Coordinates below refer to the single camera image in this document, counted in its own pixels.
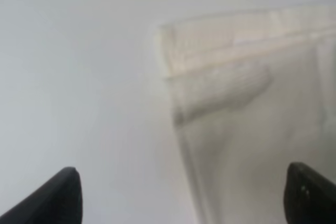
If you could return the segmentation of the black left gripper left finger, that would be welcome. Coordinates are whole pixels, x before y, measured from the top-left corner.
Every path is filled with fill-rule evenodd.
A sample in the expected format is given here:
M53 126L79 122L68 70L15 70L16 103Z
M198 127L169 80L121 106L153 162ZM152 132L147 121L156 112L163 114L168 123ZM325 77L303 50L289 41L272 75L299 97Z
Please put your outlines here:
M82 223L78 171L65 167L1 216L1 223Z

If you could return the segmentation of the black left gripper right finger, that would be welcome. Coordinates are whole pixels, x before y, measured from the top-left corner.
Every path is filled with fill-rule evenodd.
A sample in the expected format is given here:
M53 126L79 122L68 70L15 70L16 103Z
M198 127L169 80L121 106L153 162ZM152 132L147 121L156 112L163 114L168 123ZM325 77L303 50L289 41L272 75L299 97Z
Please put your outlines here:
M287 223L335 223L335 184L305 163L288 166L283 203Z

